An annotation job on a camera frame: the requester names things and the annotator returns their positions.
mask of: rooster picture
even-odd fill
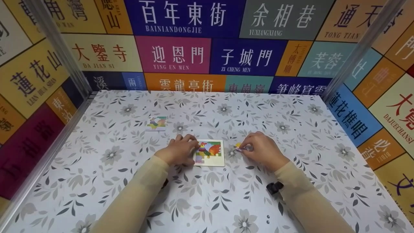
[[[198,149],[198,154],[204,158],[210,158],[210,156],[221,156],[221,145],[219,142],[202,142]]]
[[[149,119],[149,124],[147,126],[151,127],[151,129],[156,129],[158,127],[165,127],[165,116],[159,116],[159,117],[151,117]]]

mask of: wall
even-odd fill
[[[320,95],[386,0],[44,2],[93,90]]]
[[[0,0],[0,216],[83,102],[21,1]]]
[[[366,55],[371,58],[359,62],[328,107],[413,224],[412,9],[414,1],[408,0],[374,42]]]

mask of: white tablecloth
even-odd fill
[[[145,132],[149,115],[165,132]],[[234,150],[262,131],[356,232],[414,232],[318,96],[101,91],[8,232],[89,231],[135,171],[176,134],[224,140],[225,167],[171,168],[141,232],[302,232],[266,185],[274,175]]]

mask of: small puzzle picture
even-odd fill
[[[146,131],[165,131],[166,116],[150,116]]]
[[[194,152],[195,166],[224,167],[223,140],[198,140],[200,148]]]

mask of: gray sign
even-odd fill
[[[241,38],[313,40],[334,0],[247,0]]]

